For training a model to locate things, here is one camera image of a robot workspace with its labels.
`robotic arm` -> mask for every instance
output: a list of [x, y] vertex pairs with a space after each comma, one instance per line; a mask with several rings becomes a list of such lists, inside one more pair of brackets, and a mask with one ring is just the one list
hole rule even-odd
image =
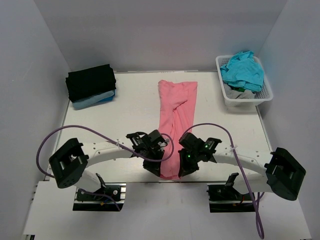
[[[118, 142], [143, 157], [158, 160], [145, 160], [143, 167], [160, 176], [163, 147], [167, 142], [157, 130], [150, 134], [128, 134]], [[220, 139], [210, 137], [203, 141], [187, 132], [181, 137], [179, 144], [183, 146], [179, 151], [179, 177], [197, 171], [200, 161], [238, 165], [230, 146]], [[287, 200], [297, 199], [306, 171], [287, 150], [278, 147], [270, 154], [238, 147], [236, 152], [242, 166], [256, 172], [247, 176], [253, 192], [272, 192]], [[102, 193], [106, 188], [105, 182], [99, 174], [93, 174], [86, 168], [108, 160], [132, 157], [135, 155], [131, 151], [107, 141], [79, 143], [77, 138], [72, 138], [50, 157], [49, 163], [59, 188], [75, 185], [88, 192]], [[231, 174], [222, 187], [211, 186], [210, 196], [214, 196], [216, 200], [232, 199], [239, 194], [248, 193], [243, 177], [237, 172]]]

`folded pink fabric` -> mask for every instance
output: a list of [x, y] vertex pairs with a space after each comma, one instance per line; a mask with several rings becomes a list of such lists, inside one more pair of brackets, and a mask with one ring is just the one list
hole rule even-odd
[[[161, 80], [158, 83], [160, 95], [158, 130], [160, 133], [169, 134], [174, 143], [173, 155], [161, 163], [160, 177], [163, 179], [179, 179], [180, 156], [178, 151], [182, 149], [179, 139], [194, 123], [197, 86], [196, 81], [173, 83]], [[172, 145], [168, 144], [164, 150], [163, 158], [166, 158], [171, 153]]]

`tabletop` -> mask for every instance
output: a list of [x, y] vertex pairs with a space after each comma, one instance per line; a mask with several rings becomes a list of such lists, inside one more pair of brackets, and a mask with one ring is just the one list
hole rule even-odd
[[[159, 126], [160, 98], [158, 82], [173, 83], [196, 81], [197, 98], [194, 124], [216, 123], [227, 128], [239, 147], [269, 152], [261, 119], [255, 107], [250, 109], [227, 108], [217, 72], [125, 72], [115, 73], [116, 96], [110, 102], [75, 110], [70, 102], [63, 125], [82, 125], [92, 128], [111, 139], [124, 138], [134, 132], [149, 133]], [[198, 138], [209, 137], [229, 141], [227, 134], [214, 126], [198, 126], [192, 130]], [[61, 131], [57, 147], [68, 139], [78, 138], [82, 143], [102, 142], [99, 136], [78, 128]], [[141, 158], [119, 158], [97, 163], [87, 169], [99, 173], [105, 182], [161, 182], [163, 179], [143, 168]], [[237, 166], [200, 162], [199, 170], [182, 177], [179, 182], [224, 182]]]

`basket rim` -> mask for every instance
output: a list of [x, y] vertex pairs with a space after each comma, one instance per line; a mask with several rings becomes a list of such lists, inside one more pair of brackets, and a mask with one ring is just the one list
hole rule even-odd
[[[223, 94], [223, 97], [230, 101], [230, 102], [236, 102], [236, 103], [256, 103], [256, 102], [268, 102], [268, 101], [271, 101], [273, 98], [274, 98], [274, 95], [273, 95], [273, 92], [272, 92], [272, 89], [270, 87], [270, 84], [269, 84], [269, 81], [268, 81], [268, 78], [266, 76], [266, 74], [264, 74], [264, 84], [265, 84], [265, 87], [267, 88], [267, 91], [269, 93], [269, 97], [268, 98], [255, 98], [255, 99], [232, 99], [232, 98], [229, 98], [227, 97], [226, 95], [226, 90], [225, 90], [225, 86], [224, 86], [224, 81], [222, 80], [222, 76], [221, 76], [221, 71], [220, 71], [220, 66], [219, 66], [219, 59], [222, 59], [222, 58], [232, 58], [234, 55], [220, 55], [220, 56], [217, 56], [215, 58], [215, 64], [216, 64], [216, 68], [217, 68], [217, 72], [218, 72], [218, 75], [219, 75], [219, 81], [220, 81], [220, 85], [221, 85], [221, 90], [222, 90], [222, 94]], [[264, 72], [266, 72], [264, 70], [264, 67], [263, 65], [261, 64], [260, 60], [258, 57], [256, 56], [253, 56], [253, 58], [261, 65], [262, 69]]]

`light blue folded fabric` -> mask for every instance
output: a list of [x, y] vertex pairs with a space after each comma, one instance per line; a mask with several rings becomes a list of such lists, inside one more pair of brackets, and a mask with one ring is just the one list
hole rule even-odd
[[240, 51], [220, 67], [224, 83], [235, 88], [261, 92], [264, 85], [264, 70], [254, 60], [254, 52]]
[[78, 100], [78, 101], [74, 101], [72, 103], [73, 107], [76, 109], [76, 110], [79, 110], [79, 109], [84, 109], [92, 104], [95, 104], [103, 99], [106, 99], [106, 98], [110, 98], [112, 97], [113, 95], [115, 95], [115, 90], [112, 90], [112, 91], [107, 91], [107, 92], [104, 92], [104, 93], [101, 93], [101, 94], [97, 94], [97, 95], [93, 95], [93, 96], [90, 96], [90, 97], [87, 97], [87, 98], [83, 98], [81, 100]]

